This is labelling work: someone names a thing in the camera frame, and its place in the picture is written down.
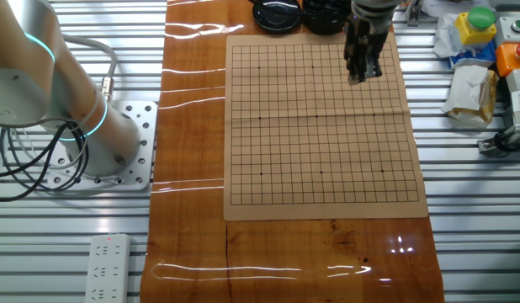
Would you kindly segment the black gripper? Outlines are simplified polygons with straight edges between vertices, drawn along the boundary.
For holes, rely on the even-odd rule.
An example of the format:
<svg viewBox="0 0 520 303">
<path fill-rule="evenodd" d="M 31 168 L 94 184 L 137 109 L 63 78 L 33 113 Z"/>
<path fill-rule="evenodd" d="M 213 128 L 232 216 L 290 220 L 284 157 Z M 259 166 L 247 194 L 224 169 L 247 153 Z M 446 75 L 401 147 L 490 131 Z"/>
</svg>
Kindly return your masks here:
<svg viewBox="0 0 520 303">
<path fill-rule="evenodd" d="M 344 57 L 347 58 L 348 83 L 357 85 L 364 82 L 365 78 L 381 77 L 378 57 L 386 42 L 387 32 L 377 31 L 368 21 L 348 19 L 345 34 Z"/>
</svg>

